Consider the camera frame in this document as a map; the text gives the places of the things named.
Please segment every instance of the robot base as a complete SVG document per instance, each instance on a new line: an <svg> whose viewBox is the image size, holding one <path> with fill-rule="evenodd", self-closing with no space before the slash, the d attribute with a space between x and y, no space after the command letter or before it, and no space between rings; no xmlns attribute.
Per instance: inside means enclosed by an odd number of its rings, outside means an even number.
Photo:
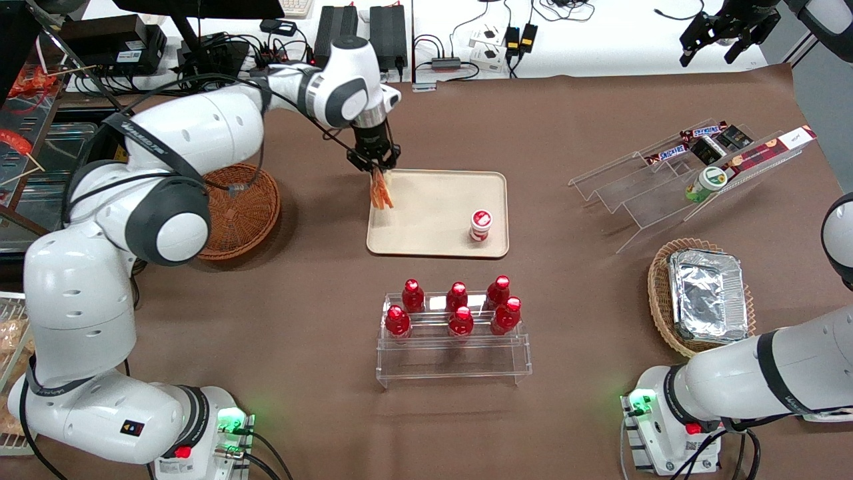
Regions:
<svg viewBox="0 0 853 480"><path fill-rule="evenodd" d="M635 466L638 470L654 469L661 477L670 477L675 473L711 435L689 435L670 411L664 397L664 378L669 370L668 366L655 366L646 370L637 381L636 389L627 397L622 397L626 417L628 412L636 408L646 411L645 415L625 420L628 422L628 438ZM719 453L720 439L716 439L696 459L693 473L717 471Z"/></svg>
<svg viewBox="0 0 853 480"><path fill-rule="evenodd" d="M249 419L227 391L219 387L202 387L201 391L210 402L205 433L188 458L156 459L154 477L157 480L229 480L235 467L241 469L238 466L242 463L240 460L214 455L214 450L222 446L239 447L241 436L220 430L225 427L246 428L250 426Z"/></svg>

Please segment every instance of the tiered acrylic display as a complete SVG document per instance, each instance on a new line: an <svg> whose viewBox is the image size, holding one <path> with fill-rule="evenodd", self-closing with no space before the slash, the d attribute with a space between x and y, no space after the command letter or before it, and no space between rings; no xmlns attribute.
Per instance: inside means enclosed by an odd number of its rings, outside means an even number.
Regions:
<svg viewBox="0 0 853 480"><path fill-rule="evenodd" d="M469 337L448 337L446 292L425 295L423 313L410 313L410 338L391 337L385 318L391 305L403 305L399 293L385 297L376 347L376 379L386 389L392 380L417 378L514 377L518 384L533 373L524 320L503 336L492 335L494 310L484 310L484 291L468 292L474 318Z"/></svg>
<svg viewBox="0 0 853 480"><path fill-rule="evenodd" d="M716 120L708 119L688 130L717 125ZM712 166L721 167L733 157L755 145L778 138L784 132L777 131L765 138L756 138L752 131L743 125L737 126L749 138L756 140L744 149L729 153ZM687 152L666 161L648 165L645 157L676 147L682 142L679 135L673 135L642 151L636 151L618 160L612 161L591 172L576 177L569 182L581 193L587 202L600 201L611 214L627 213L633 222L635 233L616 252L621 253L629 244L657 235L677 224L690 220L703 208L708 208L720 196L731 197L731 190L743 193L757 185L756 178L766 178L768 170L791 160L800 154L802 146L775 157L772 160L739 173L731 182L718 192L712 193L704 202L694 203L685 196L685 189L693 183L699 172L706 167L692 152Z"/></svg>

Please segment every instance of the green indicator light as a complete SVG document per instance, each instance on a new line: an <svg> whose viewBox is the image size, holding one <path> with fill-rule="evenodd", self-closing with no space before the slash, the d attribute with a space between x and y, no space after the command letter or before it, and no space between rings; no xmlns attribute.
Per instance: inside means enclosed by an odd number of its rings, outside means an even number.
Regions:
<svg viewBox="0 0 853 480"><path fill-rule="evenodd" d="M217 417L217 425L219 429L228 432L241 428L245 421L246 414L237 407L223 408L219 411L219 415Z"/></svg>

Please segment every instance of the brown basket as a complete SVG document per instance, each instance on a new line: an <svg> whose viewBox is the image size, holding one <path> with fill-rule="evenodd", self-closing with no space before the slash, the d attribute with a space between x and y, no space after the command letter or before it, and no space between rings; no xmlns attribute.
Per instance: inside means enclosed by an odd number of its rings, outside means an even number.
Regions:
<svg viewBox="0 0 853 480"><path fill-rule="evenodd" d="M238 163L205 175L220 185L245 184L255 174L254 165ZM207 187L210 195L211 237L199 253L202 260L227 260L253 249L272 231L281 212L276 180L264 170L248 189L234 198L225 190Z"/></svg>
<svg viewBox="0 0 853 480"><path fill-rule="evenodd" d="M660 335L679 354L688 358L699 352L719 347L717 343L698 342L695 340L684 340L676 333L675 322L672 315L672 294L670 288L670 269L668 259L670 255L684 249L702 249L713 252L725 253L713 243L708 243L698 238L679 238L664 245L652 260L652 266L648 269L648 303L652 308L654 326L658 327ZM749 322L749 335L755 335L755 308L752 306L752 295L749 287L744 285L744 299L746 300L746 316Z"/></svg>

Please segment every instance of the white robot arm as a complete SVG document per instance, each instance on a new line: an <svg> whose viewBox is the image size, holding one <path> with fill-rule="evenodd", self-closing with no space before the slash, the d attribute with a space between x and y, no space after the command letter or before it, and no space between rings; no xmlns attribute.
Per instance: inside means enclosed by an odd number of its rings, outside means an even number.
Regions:
<svg viewBox="0 0 853 480"><path fill-rule="evenodd" d="M233 460L216 452L236 445L223 429L242 427L245 414L227 392L144 383L115 370L136 343L134 261L176 266L204 248L210 218L201 175L258 151L267 108L299 111L326 128L352 126L349 160L363 169L394 167L399 153L386 116L400 93L380 83L366 40L338 38L324 70L286 65L266 83L283 98L233 85L113 118L128 137L129 161L98 161L75 175L67 228L26 254L37 355L15 383L9 411L20 418L26 392L32 430L108 460L153 461L159 480L228 477ZM172 163L170 152L183 160Z"/></svg>
<svg viewBox="0 0 853 480"><path fill-rule="evenodd" d="M830 264L853 290L853 194L823 222ZM853 407L853 306L801 325L697 354L687 364L655 366L623 398L653 469L670 476L720 429L740 431L787 415L849 421ZM693 472L715 471L720 443Z"/></svg>

